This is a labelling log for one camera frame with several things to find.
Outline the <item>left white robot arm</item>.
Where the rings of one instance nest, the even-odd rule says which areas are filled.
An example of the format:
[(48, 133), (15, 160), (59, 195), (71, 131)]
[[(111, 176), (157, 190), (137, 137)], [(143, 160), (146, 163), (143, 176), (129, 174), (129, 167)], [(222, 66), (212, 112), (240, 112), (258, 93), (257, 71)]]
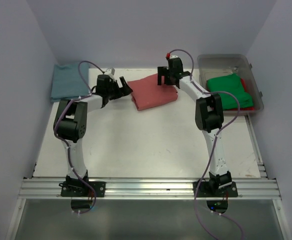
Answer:
[(62, 197), (103, 197), (106, 184), (89, 180), (88, 169), (83, 154), (83, 138), (87, 131), (88, 113), (104, 108), (109, 101), (130, 95), (133, 90), (125, 78), (113, 79), (110, 74), (97, 76), (96, 85), (88, 95), (59, 102), (54, 124), (54, 136), (64, 147), (68, 172), (65, 181), (60, 183)]

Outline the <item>clear plastic bin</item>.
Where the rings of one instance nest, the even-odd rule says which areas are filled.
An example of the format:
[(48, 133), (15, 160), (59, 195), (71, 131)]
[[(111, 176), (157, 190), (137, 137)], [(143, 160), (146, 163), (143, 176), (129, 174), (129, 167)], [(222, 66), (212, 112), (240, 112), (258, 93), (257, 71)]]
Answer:
[(264, 110), (262, 93), (259, 91), (252, 65), (242, 54), (201, 54), (197, 57), (199, 83), (207, 89), (207, 81), (211, 78), (237, 74), (245, 81), (248, 93), (251, 94), (254, 110), (241, 110), (241, 116), (254, 115)]

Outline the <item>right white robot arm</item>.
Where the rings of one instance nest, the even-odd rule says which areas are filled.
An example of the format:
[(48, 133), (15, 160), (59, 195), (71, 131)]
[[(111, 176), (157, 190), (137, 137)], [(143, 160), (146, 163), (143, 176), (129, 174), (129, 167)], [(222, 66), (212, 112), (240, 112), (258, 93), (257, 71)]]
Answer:
[(168, 66), (157, 68), (157, 84), (175, 86), (184, 91), (195, 103), (195, 124), (202, 131), (209, 159), (203, 176), (193, 183), (195, 197), (219, 197), (232, 186), (232, 176), (227, 166), (221, 136), (224, 123), (221, 96), (207, 92), (193, 80), (183, 68), (182, 60), (175, 55), (166, 55)]

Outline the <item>salmon pink t shirt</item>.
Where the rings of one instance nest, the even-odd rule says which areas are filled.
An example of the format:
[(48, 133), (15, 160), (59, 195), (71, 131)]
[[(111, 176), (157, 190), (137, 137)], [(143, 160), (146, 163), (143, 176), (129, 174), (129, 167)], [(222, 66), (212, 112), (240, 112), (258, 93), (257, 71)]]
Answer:
[(128, 82), (132, 89), (131, 100), (138, 111), (159, 107), (178, 99), (178, 91), (172, 85), (158, 85), (158, 74)]

